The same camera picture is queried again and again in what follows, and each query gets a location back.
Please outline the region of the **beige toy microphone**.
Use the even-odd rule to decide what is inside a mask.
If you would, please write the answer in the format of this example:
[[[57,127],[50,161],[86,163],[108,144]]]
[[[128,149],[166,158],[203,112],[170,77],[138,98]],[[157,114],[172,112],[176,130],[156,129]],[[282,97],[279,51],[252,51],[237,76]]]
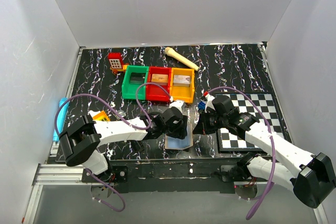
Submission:
[[[188,66],[189,68],[195,70],[195,71],[199,71],[199,66],[197,66],[195,63],[193,63],[192,61],[188,60],[187,58],[185,58],[184,56],[182,56],[181,54],[179,54],[178,52],[176,52],[173,48],[171,47],[166,47],[164,49],[164,52],[167,56],[170,56],[174,59],[176,59],[177,61],[181,62],[182,64]]]

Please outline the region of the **red plastic bin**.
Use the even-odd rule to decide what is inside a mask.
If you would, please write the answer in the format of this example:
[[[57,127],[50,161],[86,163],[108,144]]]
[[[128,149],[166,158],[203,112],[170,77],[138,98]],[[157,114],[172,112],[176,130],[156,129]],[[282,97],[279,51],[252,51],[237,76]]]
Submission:
[[[151,82],[151,75],[154,73],[158,74],[168,74],[169,80],[168,84],[165,86],[160,85],[165,91],[159,88],[156,85],[147,85],[146,88],[146,99],[148,101],[159,101],[159,102],[169,102],[170,96],[167,93],[170,93],[170,81],[171,81],[171,68],[167,67],[149,67],[148,79],[147,82]]]

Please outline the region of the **beige leather card holder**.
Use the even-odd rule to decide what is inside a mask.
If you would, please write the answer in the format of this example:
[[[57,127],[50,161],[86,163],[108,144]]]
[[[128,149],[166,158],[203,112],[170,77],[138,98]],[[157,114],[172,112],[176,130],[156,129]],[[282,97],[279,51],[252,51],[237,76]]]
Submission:
[[[168,150],[185,150],[193,145],[192,125],[187,116],[187,136],[184,139],[165,135],[165,148]]]

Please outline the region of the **orange card box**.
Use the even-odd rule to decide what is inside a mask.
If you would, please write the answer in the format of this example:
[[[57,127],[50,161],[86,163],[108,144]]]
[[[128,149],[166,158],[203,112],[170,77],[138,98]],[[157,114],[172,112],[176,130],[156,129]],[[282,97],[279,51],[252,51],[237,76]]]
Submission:
[[[151,82],[165,86],[168,84],[169,75],[168,74],[158,74],[154,73],[151,75]]]

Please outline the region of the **silver card box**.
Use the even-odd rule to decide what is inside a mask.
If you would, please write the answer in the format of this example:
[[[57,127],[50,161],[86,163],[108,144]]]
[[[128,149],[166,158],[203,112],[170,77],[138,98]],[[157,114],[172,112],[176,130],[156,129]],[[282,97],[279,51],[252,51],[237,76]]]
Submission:
[[[189,87],[191,85],[191,76],[176,74],[173,77],[173,85],[177,87]]]

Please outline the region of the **colourful toy block building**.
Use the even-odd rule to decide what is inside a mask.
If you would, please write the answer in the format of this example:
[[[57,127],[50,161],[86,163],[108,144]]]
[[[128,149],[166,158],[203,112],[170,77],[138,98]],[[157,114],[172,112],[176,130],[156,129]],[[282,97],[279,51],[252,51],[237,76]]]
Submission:
[[[105,113],[105,111],[89,111],[89,115],[95,121],[110,121],[109,117]]]

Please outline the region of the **checkered chess board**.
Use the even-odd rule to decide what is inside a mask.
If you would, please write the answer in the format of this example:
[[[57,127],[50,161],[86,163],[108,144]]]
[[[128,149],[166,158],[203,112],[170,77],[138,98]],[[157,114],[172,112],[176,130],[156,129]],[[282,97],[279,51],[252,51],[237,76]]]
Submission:
[[[253,107],[256,105],[263,116],[267,119],[272,131],[288,142],[291,142],[287,126],[283,116],[280,115],[276,100],[271,93],[253,93],[247,94],[245,98],[239,93],[227,93],[233,105],[239,109],[241,113],[248,112],[264,122],[262,116]],[[261,152],[261,149],[256,145],[242,140],[236,135],[229,133],[227,129],[219,129],[217,131],[218,149],[221,153],[228,152]]]

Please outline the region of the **blue toy microphone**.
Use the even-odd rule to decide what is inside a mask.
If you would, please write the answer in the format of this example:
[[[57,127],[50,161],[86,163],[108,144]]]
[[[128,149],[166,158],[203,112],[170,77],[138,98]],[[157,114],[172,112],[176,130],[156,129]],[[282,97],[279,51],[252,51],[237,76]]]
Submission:
[[[64,123],[65,123],[65,119],[66,119],[66,115],[67,115],[67,111],[68,111],[68,107],[69,107],[69,102],[66,103],[62,109],[60,110],[58,117],[57,117],[57,129],[59,131],[59,133],[61,133],[63,131],[64,128]],[[58,143],[59,142],[59,137],[58,134],[56,133],[56,131],[54,131],[53,134],[53,142],[54,143]]]

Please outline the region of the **black card box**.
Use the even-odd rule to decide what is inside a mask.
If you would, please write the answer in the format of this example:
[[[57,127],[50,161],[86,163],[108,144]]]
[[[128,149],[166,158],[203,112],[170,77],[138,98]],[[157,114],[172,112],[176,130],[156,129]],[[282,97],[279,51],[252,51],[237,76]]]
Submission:
[[[130,84],[143,84],[146,73],[132,72],[130,75]]]

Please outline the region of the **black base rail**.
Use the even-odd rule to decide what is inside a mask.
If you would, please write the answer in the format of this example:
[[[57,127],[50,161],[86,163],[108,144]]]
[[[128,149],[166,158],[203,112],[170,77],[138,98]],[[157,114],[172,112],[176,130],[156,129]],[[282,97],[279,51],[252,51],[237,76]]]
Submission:
[[[218,191],[234,193],[235,185],[256,186],[260,180],[244,178],[238,159],[150,159],[110,161],[97,177],[120,193]]]

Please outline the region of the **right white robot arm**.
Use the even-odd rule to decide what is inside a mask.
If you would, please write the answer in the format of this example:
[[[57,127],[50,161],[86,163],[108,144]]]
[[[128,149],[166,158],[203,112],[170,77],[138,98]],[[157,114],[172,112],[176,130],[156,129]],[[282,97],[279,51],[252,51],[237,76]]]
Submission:
[[[227,95],[205,93],[205,106],[193,134],[218,134],[223,148],[243,148],[251,144],[269,154],[266,160],[247,153],[228,171],[231,178],[248,181],[268,179],[292,190],[306,206],[317,208],[335,189],[335,172],[324,153],[314,155],[286,141],[267,126],[265,120],[249,112],[240,112]]]

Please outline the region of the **small blue toy block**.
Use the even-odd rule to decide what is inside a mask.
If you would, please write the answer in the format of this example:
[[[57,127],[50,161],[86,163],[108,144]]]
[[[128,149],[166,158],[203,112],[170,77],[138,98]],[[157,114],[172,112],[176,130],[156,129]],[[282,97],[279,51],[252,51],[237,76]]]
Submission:
[[[206,110],[206,103],[204,101],[200,101],[197,105],[199,111],[205,111]]]

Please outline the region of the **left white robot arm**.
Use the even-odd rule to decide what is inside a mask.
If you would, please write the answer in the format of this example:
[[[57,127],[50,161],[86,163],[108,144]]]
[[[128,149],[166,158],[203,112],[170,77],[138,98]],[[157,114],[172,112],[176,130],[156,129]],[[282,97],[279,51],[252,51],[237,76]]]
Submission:
[[[161,135],[183,140],[188,136],[188,117],[171,107],[123,121],[97,121],[90,115],[79,118],[60,134],[60,147],[69,167],[82,165],[100,182],[111,178],[107,158],[97,151],[101,145],[157,139]]]

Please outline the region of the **green plastic bin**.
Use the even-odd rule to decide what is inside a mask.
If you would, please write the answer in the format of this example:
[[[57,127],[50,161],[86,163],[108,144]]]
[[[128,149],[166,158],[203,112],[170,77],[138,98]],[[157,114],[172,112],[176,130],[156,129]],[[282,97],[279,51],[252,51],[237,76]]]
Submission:
[[[149,73],[149,67],[148,66],[131,66],[128,65],[127,70],[124,75],[123,83],[122,83],[122,98],[128,99],[128,100],[135,100],[136,96],[135,93],[138,89],[138,87],[141,84],[130,84],[130,75],[132,72],[138,72],[138,73],[146,73],[145,76],[145,82],[148,79],[148,73]]]

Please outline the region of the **yellow plastic bin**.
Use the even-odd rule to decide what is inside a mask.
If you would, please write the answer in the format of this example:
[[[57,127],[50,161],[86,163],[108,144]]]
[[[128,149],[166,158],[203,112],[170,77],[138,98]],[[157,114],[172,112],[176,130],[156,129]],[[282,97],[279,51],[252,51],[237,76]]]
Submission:
[[[177,84],[176,76],[185,76],[184,80],[188,80],[186,84]],[[173,100],[183,100],[185,103],[193,103],[195,93],[195,71],[186,68],[172,68],[170,81],[170,95]]]

